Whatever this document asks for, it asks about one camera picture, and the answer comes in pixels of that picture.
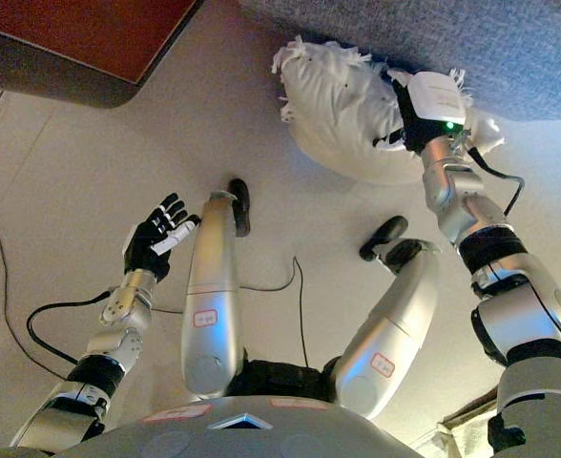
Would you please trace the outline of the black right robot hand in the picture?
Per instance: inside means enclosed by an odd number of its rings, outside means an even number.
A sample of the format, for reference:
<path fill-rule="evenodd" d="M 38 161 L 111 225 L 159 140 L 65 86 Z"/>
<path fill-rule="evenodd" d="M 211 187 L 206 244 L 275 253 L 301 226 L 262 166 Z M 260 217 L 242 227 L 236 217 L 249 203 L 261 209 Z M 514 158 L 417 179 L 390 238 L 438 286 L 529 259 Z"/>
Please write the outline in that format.
<path fill-rule="evenodd" d="M 460 134 L 468 117 L 468 103 L 463 94 L 463 74 L 419 71 L 408 73 L 396 69 L 387 72 L 396 95 L 402 126 L 374 138 L 372 145 L 404 147 L 420 154 L 433 139 Z"/>

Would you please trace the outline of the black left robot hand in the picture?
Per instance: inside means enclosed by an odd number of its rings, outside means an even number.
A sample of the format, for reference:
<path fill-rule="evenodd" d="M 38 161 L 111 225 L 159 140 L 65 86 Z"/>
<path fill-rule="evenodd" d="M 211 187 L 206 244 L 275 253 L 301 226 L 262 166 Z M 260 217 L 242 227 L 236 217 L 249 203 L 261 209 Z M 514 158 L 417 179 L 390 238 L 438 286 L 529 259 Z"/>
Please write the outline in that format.
<path fill-rule="evenodd" d="M 199 223 L 199 216 L 189 214 L 179 195 L 171 193 L 129 232 L 122 248 L 124 273 L 146 270 L 157 282 L 162 281 L 170 271 L 171 251 L 185 241 Z"/>

